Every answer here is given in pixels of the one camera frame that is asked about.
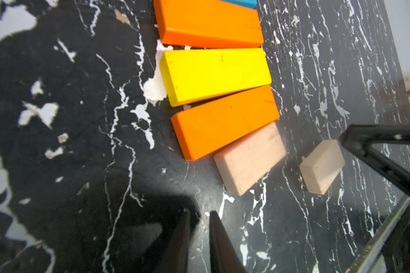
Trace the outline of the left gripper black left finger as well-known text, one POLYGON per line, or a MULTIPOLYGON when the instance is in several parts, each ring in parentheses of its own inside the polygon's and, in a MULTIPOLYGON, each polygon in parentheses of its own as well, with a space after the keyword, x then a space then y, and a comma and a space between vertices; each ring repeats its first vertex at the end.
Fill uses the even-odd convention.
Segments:
POLYGON ((190 243, 191 213, 185 209, 176 225, 162 259, 154 273, 186 273, 187 258, 190 243))

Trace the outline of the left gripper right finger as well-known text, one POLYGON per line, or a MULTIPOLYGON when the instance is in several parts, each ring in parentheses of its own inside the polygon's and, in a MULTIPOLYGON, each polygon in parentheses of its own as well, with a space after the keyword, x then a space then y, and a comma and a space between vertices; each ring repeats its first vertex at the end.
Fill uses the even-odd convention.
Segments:
POLYGON ((210 212, 210 265, 212 273, 245 273, 216 211, 210 212))

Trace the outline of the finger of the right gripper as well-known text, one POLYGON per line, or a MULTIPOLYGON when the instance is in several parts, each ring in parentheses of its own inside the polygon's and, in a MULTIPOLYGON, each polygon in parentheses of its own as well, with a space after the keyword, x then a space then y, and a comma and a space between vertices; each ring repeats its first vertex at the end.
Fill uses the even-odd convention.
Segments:
POLYGON ((350 125, 339 140, 343 148, 410 197, 410 172, 373 147, 374 144, 410 146, 410 124, 350 125))

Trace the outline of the natural wood block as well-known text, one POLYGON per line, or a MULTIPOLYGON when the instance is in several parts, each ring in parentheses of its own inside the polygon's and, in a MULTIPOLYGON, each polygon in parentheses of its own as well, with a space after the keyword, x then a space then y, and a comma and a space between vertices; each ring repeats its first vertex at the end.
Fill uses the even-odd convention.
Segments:
POLYGON ((337 140, 322 141, 299 165, 306 188, 324 195, 343 169, 345 160, 337 140))
POLYGON ((226 190, 241 196, 286 155, 278 127, 271 122, 220 150, 214 160, 226 190))

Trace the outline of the orange rectangular block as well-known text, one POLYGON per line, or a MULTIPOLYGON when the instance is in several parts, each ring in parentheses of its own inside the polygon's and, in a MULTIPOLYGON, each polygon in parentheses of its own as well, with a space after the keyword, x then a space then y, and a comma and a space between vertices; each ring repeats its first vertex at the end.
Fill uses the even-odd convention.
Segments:
POLYGON ((154 1, 163 44, 197 48, 258 48, 258 12, 225 1, 154 1))
POLYGON ((181 111, 171 122, 183 157, 195 161, 279 118, 265 85, 181 111))

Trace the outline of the blue rectangular block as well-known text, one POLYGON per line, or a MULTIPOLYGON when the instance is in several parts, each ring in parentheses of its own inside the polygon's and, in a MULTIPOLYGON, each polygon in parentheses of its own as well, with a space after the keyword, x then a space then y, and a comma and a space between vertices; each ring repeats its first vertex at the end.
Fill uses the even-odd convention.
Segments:
POLYGON ((257 6, 257 0, 222 0, 228 3, 239 5, 245 8, 254 9, 257 6))

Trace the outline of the yellow rectangular block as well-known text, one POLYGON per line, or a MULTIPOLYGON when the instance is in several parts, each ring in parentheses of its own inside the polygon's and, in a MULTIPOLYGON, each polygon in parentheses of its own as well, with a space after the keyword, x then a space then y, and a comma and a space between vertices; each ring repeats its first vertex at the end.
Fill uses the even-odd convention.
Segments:
POLYGON ((262 48, 166 51, 159 67, 173 108, 272 83, 262 48))

